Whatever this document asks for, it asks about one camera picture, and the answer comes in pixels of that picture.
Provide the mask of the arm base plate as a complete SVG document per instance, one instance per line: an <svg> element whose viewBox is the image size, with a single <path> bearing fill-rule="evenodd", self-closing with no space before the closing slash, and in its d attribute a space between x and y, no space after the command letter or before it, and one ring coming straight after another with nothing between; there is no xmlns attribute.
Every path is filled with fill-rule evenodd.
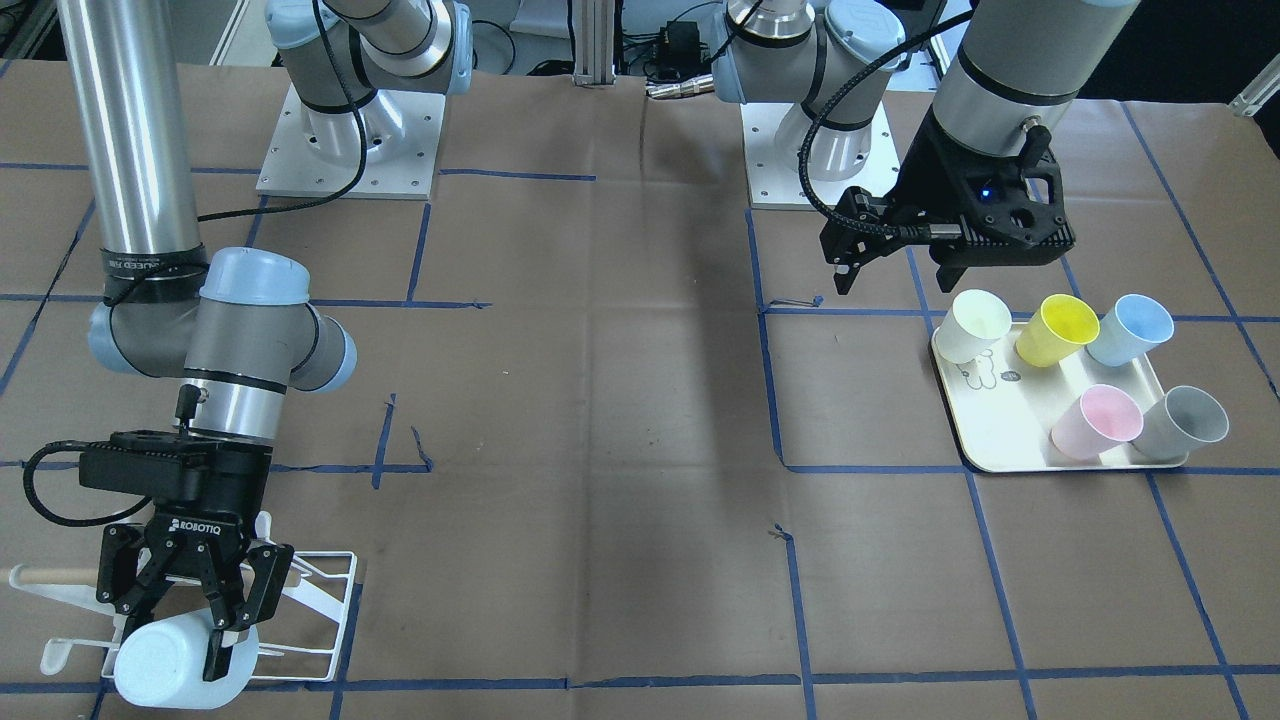
<svg viewBox="0 0 1280 720"><path fill-rule="evenodd" d="M809 118L787 102L745 104L741 115L751 208L809 209L797 178L797 150ZM852 184L886 195L899 177L899 155L884 108L879 105L860 129L819 129L809 172L814 191L828 205Z"/></svg>
<svg viewBox="0 0 1280 720"><path fill-rule="evenodd" d="M351 199L429 200L445 119L438 94L380 91L360 110L367 151ZM273 197L324 197L355 176L361 142L347 113L324 114L288 90L256 190Z"/></svg>

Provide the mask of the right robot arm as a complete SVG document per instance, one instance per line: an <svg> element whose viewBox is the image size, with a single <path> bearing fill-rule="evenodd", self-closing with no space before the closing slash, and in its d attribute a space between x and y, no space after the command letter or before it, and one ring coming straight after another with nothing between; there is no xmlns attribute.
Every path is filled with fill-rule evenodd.
<svg viewBox="0 0 1280 720"><path fill-rule="evenodd" d="M83 487L154 507L142 524L129 511L88 520L102 528L96 597L122 620L116 685L214 685L253 669L250 638L294 556L255 529L285 395L339 388L357 351L311 304L300 263L205 249L164 4L61 1L58 14L104 237L90 350L109 370L180 387L173 432L46 452L77 454Z"/></svg>

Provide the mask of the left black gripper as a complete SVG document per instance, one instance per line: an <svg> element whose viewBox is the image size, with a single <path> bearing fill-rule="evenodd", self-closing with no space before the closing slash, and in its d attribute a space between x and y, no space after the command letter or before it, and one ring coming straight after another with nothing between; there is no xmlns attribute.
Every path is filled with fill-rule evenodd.
<svg viewBox="0 0 1280 720"><path fill-rule="evenodd" d="M895 190L928 211L929 223L954 223L961 234L932 240L934 278L951 293L970 266L1038 266L1070 251L1075 234L1061 195L1052 135L1034 124L1018 132L1006 158L973 151L925 114Z"/></svg>

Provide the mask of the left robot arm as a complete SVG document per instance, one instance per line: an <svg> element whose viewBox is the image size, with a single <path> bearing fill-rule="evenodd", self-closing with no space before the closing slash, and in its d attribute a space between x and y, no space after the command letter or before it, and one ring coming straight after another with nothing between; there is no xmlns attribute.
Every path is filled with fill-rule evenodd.
<svg viewBox="0 0 1280 720"><path fill-rule="evenodd" d="M726 102L785 102L783 167L826 218L820 247L847 293L860 270L924 246L942 291L974 266L1041 266L1070 251L1053 128L1134 1L975 1L910 32L878 1L722 1L710 73ZM964 36L891 188L852 183L895 74L936 35Z"/></svg>

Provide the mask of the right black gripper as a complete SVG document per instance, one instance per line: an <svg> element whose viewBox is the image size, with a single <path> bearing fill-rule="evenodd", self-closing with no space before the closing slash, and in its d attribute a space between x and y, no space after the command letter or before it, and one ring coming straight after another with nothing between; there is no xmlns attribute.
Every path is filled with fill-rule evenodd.
<svg viewBox="0 0 1280 720"><path fill-rule="evenodd" d="M168 571L177 559L177 533L196 541L196 568L212 614L202 679L228 674L234 632L274 616L294 548L262 544L255 520L271 464L266 445L179 436L157 430L118 432L79 455L79 483L150 497L156 516L146 527L108 525L102 530L97 597L136 632L172 588ZM154 548L147 541L157 541Z"/></svg>

